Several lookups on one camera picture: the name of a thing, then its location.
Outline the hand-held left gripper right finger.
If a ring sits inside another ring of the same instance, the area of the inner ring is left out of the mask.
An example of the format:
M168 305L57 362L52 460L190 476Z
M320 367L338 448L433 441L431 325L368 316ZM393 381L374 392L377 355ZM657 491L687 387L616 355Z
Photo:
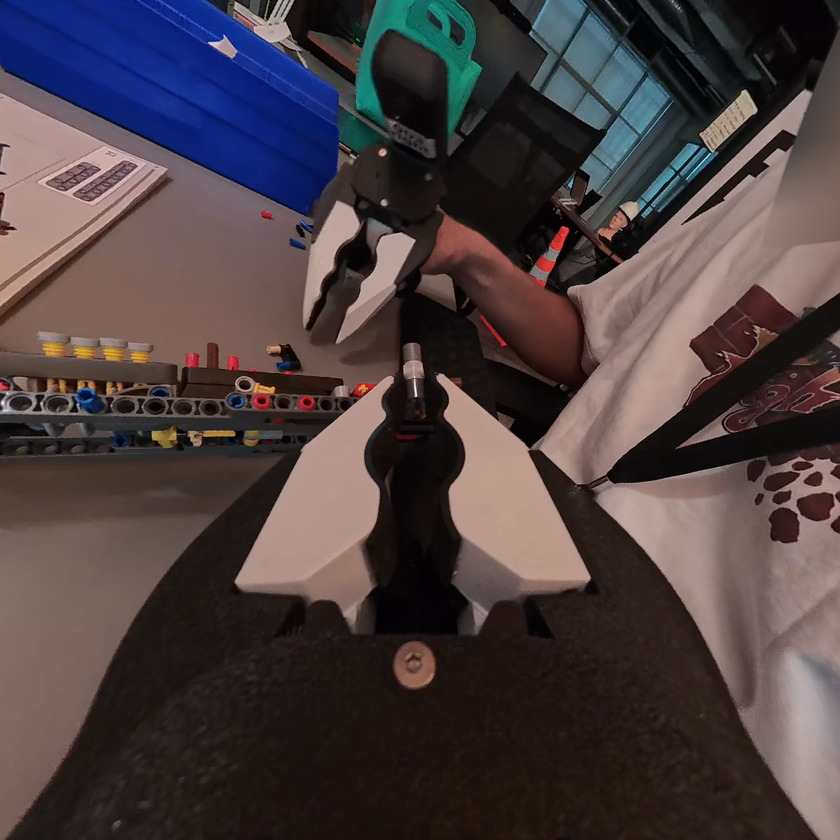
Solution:
M580 590L591 575L529 448L445 375L437 383L464 450L448 490L461 538L452 583L467 600L458 630L477 635L498 602Z

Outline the white sign with black pattern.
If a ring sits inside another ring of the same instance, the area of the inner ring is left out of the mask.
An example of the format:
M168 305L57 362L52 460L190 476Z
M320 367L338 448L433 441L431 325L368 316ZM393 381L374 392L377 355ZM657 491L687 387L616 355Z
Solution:
M743 191L754 179L778 163L785 163L812 99L806 88L772 118L742 127L730 138L727 150L715 159L658 213L641 248L679 231L690 220Z

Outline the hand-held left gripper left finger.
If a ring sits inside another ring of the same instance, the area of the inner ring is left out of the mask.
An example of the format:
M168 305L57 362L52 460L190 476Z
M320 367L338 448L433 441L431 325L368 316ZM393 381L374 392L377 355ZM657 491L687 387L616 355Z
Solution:
M385 420L382 401L394 382L386 376L303 447L235 579L241 592L332 601L352 632L371 629L364 601L376 582L364 544L381 494L364 452Z

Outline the white printed t-shirt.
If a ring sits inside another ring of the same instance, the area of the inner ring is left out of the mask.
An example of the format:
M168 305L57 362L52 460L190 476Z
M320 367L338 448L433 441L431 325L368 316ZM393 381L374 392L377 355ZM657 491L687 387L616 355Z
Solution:
M838 245L763 248L767 215L570 294L588 377L540 445L570 478L602 477L838 293ZM838 444L596 494L686 604L793 803L838 838Z

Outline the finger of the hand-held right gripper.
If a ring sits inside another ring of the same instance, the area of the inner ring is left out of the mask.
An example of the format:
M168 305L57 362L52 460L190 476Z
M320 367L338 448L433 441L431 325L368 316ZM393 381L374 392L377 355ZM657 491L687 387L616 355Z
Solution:
M335 344L359 295L358 267L366 261L365 223L341 200L330 208L311 242L302 322L312 344Z
M396 285L415 237L369 219L342 259L329 291L329 326L340 344L360 331L396 294Z

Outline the black perforated mat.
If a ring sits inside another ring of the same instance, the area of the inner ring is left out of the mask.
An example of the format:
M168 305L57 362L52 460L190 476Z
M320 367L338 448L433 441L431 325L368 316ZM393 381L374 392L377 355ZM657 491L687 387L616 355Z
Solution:
M403 300L401 343L418 343L422 359L502 422L526 445L536 444L571 401L567 391L496 353L483 328L422 294Z

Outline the blue plastic bin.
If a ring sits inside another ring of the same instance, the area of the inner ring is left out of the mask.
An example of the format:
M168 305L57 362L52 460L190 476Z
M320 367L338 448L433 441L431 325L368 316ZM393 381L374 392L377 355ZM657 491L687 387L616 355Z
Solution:
M209 2L4 1L2 67L289 209L338 169L339 94Z

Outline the tan board on white arm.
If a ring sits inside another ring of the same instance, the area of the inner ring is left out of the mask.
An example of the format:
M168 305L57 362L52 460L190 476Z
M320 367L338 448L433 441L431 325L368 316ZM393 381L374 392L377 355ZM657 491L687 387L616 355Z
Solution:
M260 18L254 26L254 33L265 42L282 49L290 49L300 63L308 69L303 49L292 35L288 25L288 15L295 1L278 1L268 18Z

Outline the grey lego car chassis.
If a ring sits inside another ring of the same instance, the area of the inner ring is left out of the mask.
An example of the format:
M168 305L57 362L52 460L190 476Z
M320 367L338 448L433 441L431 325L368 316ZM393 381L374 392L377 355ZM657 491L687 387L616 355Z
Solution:
M215 343L183 364L154 346L39 332L40 353L1 352L3 459L284 455L311 442L375 383L243 371Z

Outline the person's right forearm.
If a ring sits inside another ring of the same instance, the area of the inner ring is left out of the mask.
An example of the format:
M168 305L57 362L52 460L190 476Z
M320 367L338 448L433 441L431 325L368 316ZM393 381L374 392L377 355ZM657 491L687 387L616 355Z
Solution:
M421 271L447 275L538 375L574 390L585 383L585 330L575 305L541 287L477 231L444 215Z

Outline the large grid window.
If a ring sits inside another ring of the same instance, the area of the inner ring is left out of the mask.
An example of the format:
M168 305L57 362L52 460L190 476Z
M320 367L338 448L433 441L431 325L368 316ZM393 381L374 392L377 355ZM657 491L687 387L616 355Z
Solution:
M713 159L697 138L723 103L704 74L685 2L533 2L530 36L546 53L532 86L605 132L584 170L604 203L660 213Z

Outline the lego instruction booklet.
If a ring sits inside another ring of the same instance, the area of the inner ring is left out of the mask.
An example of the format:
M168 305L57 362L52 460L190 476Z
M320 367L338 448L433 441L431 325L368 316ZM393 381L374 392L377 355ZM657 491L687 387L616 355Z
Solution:
M1 313L157 190L169 172L3 94Z

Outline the scattered small lego pins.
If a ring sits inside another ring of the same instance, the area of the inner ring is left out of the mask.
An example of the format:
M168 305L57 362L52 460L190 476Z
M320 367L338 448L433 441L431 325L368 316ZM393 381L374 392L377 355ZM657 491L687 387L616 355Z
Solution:
M288 249L309 252L314 243L314 223L309 216L291 211L262 209L259 213L262 225L275 235L280 245Z

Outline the small white printed sheet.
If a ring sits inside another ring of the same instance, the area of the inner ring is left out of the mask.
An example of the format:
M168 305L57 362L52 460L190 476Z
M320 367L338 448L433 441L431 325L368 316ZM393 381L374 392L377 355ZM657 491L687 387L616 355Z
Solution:
M732 137L735 132L758 113L758 106L751 93L743 89L726 108L702 131L700 140L711 153Z

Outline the black mesh office chair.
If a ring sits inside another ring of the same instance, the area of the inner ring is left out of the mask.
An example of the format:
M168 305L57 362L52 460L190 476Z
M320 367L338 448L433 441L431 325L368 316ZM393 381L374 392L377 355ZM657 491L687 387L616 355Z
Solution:
M516 74L449 156L440 206L508 253L605 136Z

